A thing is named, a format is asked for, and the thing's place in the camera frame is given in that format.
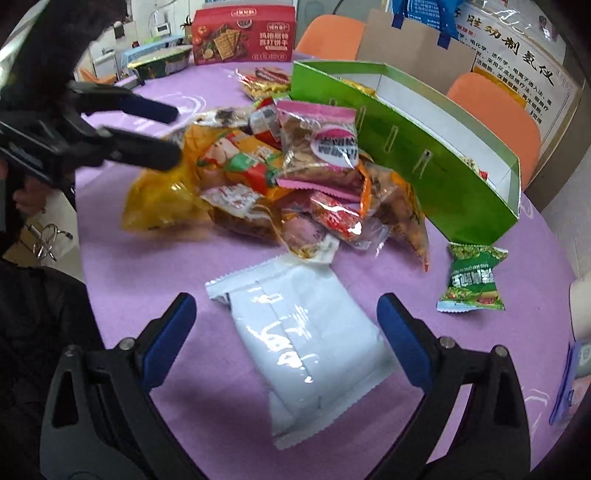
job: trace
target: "purple tablecloth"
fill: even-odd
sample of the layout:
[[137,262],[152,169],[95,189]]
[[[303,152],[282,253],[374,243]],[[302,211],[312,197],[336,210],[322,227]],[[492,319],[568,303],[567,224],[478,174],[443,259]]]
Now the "purple tablecloth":
[[[153,80],[136,92],[181,108],[185,121],[204,108],[247,102],[232,65],[190,67]],[[93,124],[162,134],[160,124],[121,113],[94,115]],[[363,479],[410,418],[421,394],[398,372],[371,391],[326,430],[291,449],[271,442],[265,385],[233,326],[227,308],[207,298],[204,283],[282,252],[256,242],[211,233],[200,242],[146,239],[121,231],[125,195],[137,168],[108,165],[77,176],[83,265],[96,320],[107,347],[136,336],[162,314],[177,293],[195,296],[197,323],[165,384],[152,393],[180,443],[212,480]],[[506,345],[521,381],[532,438],[532,464],[560,435],[548,418],[556,399],[571,339],[566,255],[541,215],[523,197],[521,219],[497,242],[509,257],[495,268],[505,312],[461,315],[436,311],[445,290],[450,255],[443,235],[429,224],[431,269],[404,249],[387,245],[377,259],[342,247],[333,269],[350,294],[375,319],[382,293],[393,291],[436,336],[488,351]],[[467,391],[432,458],[447,451]]]

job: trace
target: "red cracker box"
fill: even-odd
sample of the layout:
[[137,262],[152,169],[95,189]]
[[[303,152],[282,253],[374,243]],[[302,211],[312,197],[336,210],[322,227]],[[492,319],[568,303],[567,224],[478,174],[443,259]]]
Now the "red cracker box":
[[291,61],[296,9],[240,5],[197,10],[193,54],[197,65],[223,61]]

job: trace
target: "black jacket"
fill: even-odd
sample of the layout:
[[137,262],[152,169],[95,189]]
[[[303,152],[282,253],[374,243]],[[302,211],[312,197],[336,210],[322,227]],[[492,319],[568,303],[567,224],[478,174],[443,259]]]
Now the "black jacket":
[[[7,230],[0,252],[23,220],[7,185]],[[51,379],[62,350],[102,349],[86,287],[51,268],[21,268],[0,259],[0,478],[41,480],[39,440]]]

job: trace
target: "orange chair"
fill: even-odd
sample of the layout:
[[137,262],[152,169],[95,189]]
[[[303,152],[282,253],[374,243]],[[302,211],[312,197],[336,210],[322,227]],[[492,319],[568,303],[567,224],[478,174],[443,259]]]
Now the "orange chair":
[[117,81],[117,75],[107,75],[103,78],[97,78],[96,75],[84,67],[80,67],[78,72],[80,72],[80,75],[82,75],[82,78],[85,82],[99,83],[101,85],[113,85]]
[[354,60],[364,29],[353,18],[321,15],[308,25],[295,50],[324,60]]
[[528,186],[540,155],[540,130],[501,87],[477,73],[464,73],[447,97],[485,124],[519,158],[521,189]]

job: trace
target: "cardboard box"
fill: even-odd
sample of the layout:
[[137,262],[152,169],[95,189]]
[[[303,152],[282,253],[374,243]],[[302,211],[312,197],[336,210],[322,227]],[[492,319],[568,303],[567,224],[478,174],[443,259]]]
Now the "cardboard box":
[[439,30],[410,18],[397,28],[393,20],[392,12],[373,9],[369,13],[355,60],[387,63],[444,95],[462,73],[472,70],[473,48],[454,38],[444,48],[438,45]]
[[[340,79],[376,89],[375,99]],[[490,245],[519,218],[515,154],[460,106],[380,63],[296,62],[294,100],[357,110],[359,146],[414,185],[424,213],[450,241]],[[488,173],[484,181],[466,163]]]
[[285,5],[232,5],[197,10],[192,28],[195,63],[291,61],[296,37],[295,14],[295,8]]

